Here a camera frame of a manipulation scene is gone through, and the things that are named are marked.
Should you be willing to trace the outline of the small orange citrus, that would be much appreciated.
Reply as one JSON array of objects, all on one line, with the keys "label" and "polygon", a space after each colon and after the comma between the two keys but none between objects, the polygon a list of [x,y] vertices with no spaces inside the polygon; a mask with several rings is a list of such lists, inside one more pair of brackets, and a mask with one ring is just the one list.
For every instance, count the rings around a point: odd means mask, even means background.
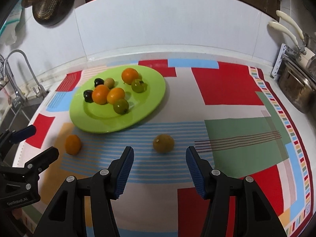
[{"label": "small orange citrus", "polygon": [[81,139],[77,135],[68,135],[65,143],[64,148],[67,154],[75,156],[77,155],[82,147]]}]

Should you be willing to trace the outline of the dark purple plum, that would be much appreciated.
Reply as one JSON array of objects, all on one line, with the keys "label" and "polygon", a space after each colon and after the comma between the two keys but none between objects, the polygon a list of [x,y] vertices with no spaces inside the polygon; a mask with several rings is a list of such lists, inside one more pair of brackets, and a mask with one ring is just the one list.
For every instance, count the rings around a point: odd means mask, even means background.
[{"label": "dark purple plum", "polygon": [[84,92],[83,92],[83,96],[84,96],[84,101],[86,102],[86,103],[93,103],[94,101],[93,101],[93,98],[92,98],[92,94],[93,94],[93,91],[92,90],[85,90]]},{"label": "dark purple plum", "polygon": [[94,87],[97,87],[99,85],[104,85],[104,80],[102,78],[94,79]]}]

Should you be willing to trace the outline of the speckled yellow-brown fruit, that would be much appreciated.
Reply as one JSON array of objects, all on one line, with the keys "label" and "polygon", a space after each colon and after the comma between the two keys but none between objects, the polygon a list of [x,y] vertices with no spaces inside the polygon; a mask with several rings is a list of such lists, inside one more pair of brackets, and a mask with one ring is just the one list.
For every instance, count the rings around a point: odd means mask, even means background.
[{"label": "speckled yellow-brown fruit", "polygon": [[167,153],[173,150],[174,139],[168,134],[160,134],[153,140],[153,148],[158,153]]}]

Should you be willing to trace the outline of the large orange mandarin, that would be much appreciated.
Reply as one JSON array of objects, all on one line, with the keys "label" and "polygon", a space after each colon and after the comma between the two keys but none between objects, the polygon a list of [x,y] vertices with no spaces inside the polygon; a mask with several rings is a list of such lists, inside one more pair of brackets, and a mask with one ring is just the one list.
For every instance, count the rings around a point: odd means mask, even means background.
[{"label": "large orange mandarin", "polygon": [[92,100],[94,103],[103,105],[107,103],[107,96],[110,89],[106,85],[98,85],[92,92]]}]

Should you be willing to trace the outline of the yellow-green round fruit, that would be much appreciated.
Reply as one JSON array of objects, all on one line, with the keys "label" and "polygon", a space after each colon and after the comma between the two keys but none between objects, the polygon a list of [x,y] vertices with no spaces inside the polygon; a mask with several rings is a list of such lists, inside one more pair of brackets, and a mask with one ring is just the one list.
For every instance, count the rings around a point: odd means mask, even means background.
[{"label": "yellow-green round fruit", "polygon": [[114,112],[119,115],[124,115],[129,111],[129,103],[125,99],[118,99],[113,104]]}]

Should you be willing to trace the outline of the orange citrus fruit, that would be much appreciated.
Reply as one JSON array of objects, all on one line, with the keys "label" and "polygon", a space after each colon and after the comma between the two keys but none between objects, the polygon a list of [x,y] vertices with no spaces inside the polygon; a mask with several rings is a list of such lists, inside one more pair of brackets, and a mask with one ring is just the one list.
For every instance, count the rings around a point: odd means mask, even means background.
[{"label": "orange citrus fruit", "polygon": [[116,102],[116,100],[124,99],[124,98],[125,98],[124,89],[117,87],[117,88],[113,88],[109,91],[109,93],[107,95],[107,102],[109,104],[113,105],[114,102]]}]

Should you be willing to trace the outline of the brownish green round fruit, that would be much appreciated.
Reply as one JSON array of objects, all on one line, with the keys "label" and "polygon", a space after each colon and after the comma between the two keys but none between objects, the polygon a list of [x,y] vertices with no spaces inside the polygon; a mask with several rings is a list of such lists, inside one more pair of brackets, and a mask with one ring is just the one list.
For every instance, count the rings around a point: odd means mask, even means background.
[{"label": "brownish green round fruit", "polygon": [[115,80],[113,78],[107,78],[104,80],[104,85],[106,85],[109,89],[112,89],[115,86]]}]

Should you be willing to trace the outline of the small orange mandarin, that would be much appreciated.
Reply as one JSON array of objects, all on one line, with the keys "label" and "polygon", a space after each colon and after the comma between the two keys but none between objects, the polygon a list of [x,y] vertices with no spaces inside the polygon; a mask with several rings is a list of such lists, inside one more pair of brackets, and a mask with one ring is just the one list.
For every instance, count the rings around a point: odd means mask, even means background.
[{"label": "small orange mandarin", "polygon": [[121,78],[125,84],[130,85],[133,82],[133,80],[139,78],[139,73],[137,70],[129,67],[123,70]]}]

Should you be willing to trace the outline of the large chrome kitchen faucet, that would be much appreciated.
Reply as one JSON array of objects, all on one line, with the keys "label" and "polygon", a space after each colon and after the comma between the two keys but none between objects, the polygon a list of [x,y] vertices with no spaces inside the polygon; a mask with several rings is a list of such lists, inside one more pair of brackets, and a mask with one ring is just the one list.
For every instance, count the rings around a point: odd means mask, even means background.
[{"label": "large chrome kitchen faucet", "polygon": [[17,86],[9,63],[5,63],[5,58],[1,55],[1,89],[3,88],[11,92],[8,103],[14,109],[20,108],[26,102],[25,95]]}]

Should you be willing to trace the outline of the stainless steel sink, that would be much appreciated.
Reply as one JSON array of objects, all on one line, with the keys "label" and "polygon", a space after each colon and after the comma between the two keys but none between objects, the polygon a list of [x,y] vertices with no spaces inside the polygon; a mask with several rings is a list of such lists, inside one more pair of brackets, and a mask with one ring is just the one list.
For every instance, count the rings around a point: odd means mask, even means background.
[{"label": "stainless steel sink", "polygon": [[1,117],[1,133],[5,130],[18,131],[26,127],[42,102],[43,98],[33,98],[23,105],[18,105],[17,108],[9,106]]}]

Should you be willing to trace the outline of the thin chrome gooseneck faucet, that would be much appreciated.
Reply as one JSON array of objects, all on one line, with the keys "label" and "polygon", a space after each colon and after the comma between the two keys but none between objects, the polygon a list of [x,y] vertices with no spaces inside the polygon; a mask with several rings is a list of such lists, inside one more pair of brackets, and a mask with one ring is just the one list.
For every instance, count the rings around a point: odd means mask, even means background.
[{"label": "thin chrome gooseneck faucet", "polygon": [[20,86],[17,84],[17,82],[14,78],[13,71],[12,71],[10,64],[9,64],[9,59],[14,54],[19,54],[24,61],[20,65],[26,67],[26,71],[27,71],[26,75],[35,84],[35,86],[32,87],[32,91],[33,91],[34,95],[37,98],[45,98],[48,95],[48,91],[39,82],[39,80],[37,79],[32,67],[31,67],[31,64],[28,60],[27,55],[25,54],[24,51],[22,51],[20,49],[14,49],[14,50],[10,51],[10,53],[5,57],[4,62],[3,62],[3,80],[9,81],[16,97],[19,97],[23,101],[27,100],[25,93],[20,89]]}]

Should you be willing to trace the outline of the lime green plate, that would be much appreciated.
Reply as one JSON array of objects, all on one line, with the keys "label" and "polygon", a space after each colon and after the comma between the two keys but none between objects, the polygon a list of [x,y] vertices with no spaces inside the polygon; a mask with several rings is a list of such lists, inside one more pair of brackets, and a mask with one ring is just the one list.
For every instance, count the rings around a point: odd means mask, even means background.
[{"label": "lime green plate", "polygon": [[107,69],[87,80],[70,103],[70,119],[82,131],[112,133],[150,115],[166,92],[164,77],[139,65]]}]

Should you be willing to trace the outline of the teal white paper package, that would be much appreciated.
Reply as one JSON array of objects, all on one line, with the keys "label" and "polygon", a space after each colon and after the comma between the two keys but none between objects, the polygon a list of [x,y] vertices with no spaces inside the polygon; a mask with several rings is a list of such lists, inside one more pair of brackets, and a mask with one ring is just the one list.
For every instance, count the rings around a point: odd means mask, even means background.
[{"label": "teal white paper package", "polygon": [[21,6],[21,1],[14,6],[11,13],[8,15],[4,25],[1,27],[1,45],[12,45],[16,42],[16,27],[21,19],[21,14],[23,7]]}]

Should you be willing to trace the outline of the stainless steel pot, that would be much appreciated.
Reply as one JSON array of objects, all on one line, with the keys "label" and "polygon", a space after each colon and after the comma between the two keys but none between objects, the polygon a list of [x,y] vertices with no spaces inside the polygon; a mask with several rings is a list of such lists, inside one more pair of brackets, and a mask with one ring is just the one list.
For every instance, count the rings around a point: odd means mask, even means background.
[{"label": "stainless steel pot", "polygon": [[301,113],[308,113],[315,101],[315,83],[297,66],[283,60],[278,85],[291,104]]}]

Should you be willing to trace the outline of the metal dish rack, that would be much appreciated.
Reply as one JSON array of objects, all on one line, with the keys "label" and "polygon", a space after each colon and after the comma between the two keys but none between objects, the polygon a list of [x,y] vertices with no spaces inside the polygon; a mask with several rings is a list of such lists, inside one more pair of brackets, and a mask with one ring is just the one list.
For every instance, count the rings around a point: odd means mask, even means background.
[{"label": "metal dish rack", "polygon": [[281,63],[285,59],[290,59],[292,55],[293,55],[293,49],[291,49],[285,43],[281,44],[278,56],[276,58],[273,69],[271,71],[271,78],[273,78],[274,80],[277,80],[279,78],[279,76],[281,74],[281,71],[280,71]]}]

